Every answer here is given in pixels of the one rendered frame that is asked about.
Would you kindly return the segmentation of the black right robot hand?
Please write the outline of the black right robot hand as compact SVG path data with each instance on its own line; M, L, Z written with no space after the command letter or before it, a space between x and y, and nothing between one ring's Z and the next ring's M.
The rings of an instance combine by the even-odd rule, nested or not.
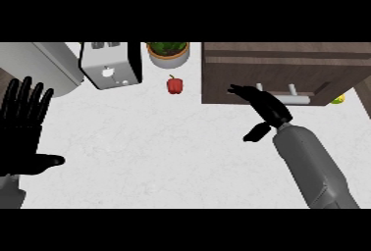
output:
M253 127L244 136L244 141L259 142L273 127L279 128L291 122L293 116L290 111L273 95L253 86L232 84L228 91L250 102L263 119L263 122Z

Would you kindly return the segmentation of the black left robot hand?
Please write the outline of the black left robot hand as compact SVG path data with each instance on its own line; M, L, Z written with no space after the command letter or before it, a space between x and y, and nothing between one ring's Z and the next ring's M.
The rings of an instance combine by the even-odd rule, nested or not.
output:
M43 83L31 89L32 78L9 82L0 106L0 176L41 174L61 166L65 158L38 154L37 146L53 89L43 92Z

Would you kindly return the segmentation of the brown wooden drawer cabinet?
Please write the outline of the brown wooden drawer cabinet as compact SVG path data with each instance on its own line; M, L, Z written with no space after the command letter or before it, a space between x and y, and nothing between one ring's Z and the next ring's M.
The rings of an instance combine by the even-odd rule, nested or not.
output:
M204 42L201 102L242 104L230 85L293 93L325 106L371 76L371 42Z

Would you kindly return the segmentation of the pale grey appliance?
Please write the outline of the pale grey appliance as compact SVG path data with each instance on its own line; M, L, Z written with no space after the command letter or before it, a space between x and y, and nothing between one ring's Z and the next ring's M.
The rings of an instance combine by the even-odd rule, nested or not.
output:
M84 80L78 59L63 42L0 42L0 68L18 79L27 76L53 89L53 96L68 94Z

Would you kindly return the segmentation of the red bell pepper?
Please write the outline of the red bell pepper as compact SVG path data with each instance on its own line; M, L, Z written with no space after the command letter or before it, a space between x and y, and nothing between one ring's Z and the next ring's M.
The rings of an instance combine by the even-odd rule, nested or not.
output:
M180 94L183 92L183 80L170 75L170 79L167 80L168 92L171 94Z

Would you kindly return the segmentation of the potted green plant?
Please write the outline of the potted green plant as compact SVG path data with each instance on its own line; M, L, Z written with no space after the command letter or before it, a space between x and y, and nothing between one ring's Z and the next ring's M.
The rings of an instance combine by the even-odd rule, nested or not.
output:
M161 69L174 69L186 63L189 57L188 42L148 42L146 48L149 59Z

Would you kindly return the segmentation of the silver toaster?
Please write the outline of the silver toaster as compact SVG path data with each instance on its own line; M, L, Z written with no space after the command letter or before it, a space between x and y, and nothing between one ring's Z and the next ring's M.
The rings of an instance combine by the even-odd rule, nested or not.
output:
M80 70L99 90L142 82L142 53L139 42L84 42Z

